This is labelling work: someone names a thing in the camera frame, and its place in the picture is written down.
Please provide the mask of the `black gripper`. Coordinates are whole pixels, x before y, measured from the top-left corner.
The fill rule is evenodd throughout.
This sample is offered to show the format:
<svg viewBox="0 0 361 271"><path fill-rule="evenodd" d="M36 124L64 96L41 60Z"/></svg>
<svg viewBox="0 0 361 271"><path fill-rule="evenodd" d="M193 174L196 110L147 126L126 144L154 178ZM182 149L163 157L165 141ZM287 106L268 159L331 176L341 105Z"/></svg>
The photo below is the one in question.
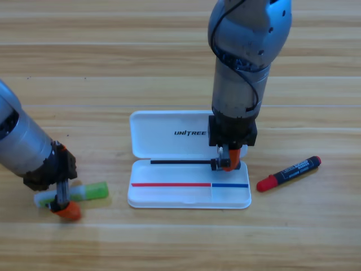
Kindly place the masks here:
<svg viewBox="0 0 361 271"><path fill-rule="evenodd" d="M240 168L241 152L254 146L257 127L254 119L225 120L208 118L209 146L216 147L218 157L210 162L213 171L230 172Z"/></svg>
<svg viewBox="0 0 361 271"><path fill-rule="evenodd" d="M48 190L51 185L56 184L57 203L68 203L63 208L51 212L67 220L79 220L81 209L79 205L70 201L68 181L77 178L76 158L67 148L58 141L51 142L51 152L42 165L23 176L23 183L33 191Z"/></svg>

